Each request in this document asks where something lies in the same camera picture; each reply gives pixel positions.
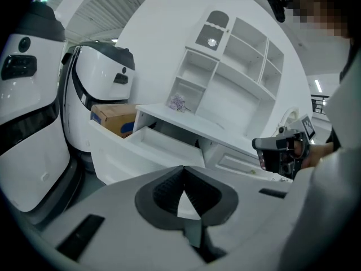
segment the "wall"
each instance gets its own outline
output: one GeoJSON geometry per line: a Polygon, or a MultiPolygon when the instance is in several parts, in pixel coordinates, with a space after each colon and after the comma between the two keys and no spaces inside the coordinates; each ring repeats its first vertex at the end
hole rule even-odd
{"type": "Polygon", "coordinates": [[[205,9],[217,4],[258,28],[284,53],[282,82],[275,108],[262,135],[270,136],[285,111],[312,114],[305,72],[289,39],[277,22],[254,0],[146,0],[119,36],[116,46],[134,54],[136,78],[130,102],[160,103],[167,99],[186,39],[205,9]]]}

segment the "cardboard box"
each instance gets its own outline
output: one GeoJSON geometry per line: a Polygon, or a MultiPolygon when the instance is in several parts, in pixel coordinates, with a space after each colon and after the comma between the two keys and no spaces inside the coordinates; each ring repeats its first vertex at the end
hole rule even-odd
{"type": "Polygon", "coordinates": [[[91,108],[90,119],[126,138],[133,133],[136,106],[137,104],[95,104],[91,108]]]}

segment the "floor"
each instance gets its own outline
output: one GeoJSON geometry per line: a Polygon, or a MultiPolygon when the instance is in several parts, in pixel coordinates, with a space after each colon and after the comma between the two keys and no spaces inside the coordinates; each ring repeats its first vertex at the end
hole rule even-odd
{"type": "Polygon", "coordinates": [[[95,173],[85,171],[83,181],[75,193],[74,198],[70,202],[68,208],[84,200],[86,197],[104,186],[105,184],[96,177],[95,173]]]}

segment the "hand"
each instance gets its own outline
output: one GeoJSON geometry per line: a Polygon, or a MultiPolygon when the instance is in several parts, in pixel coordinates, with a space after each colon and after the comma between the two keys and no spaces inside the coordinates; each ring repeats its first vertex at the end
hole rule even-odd
{"type": "MultiPolygon", "coordinates": [[[[333,152],[333,142],[326,143],[325,145],[311,145],[310,154],[302,162],[302,169],[317,166],[320,159],[333,152]]],[[[294,142],[294,153],[298,156],[302,154],[302,143],[294,142]]]]}

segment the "person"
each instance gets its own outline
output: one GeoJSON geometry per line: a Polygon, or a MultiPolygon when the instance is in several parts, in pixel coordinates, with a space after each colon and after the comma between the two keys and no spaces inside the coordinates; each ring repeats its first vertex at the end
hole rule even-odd
{"type": "MultiPolygon", "coordinates": [[[[360,48],[360,26],[356,14],[358,0],[293,0],[292,8],[301,21],[313,23],[316,28],[323,29],[329,35],[340,36],[350,40],[350,51],[345,68],[340,73],[340,83],[352,65],[360,48]]],[[[309,156],[303,161],[302,168],[315,167],[325,156],[341,147],[332,129],[330,137],[324,145],[311,145],[309,156]]],[[[295,154],[301,155],[302,146],[295,144],[295,154]]]]}

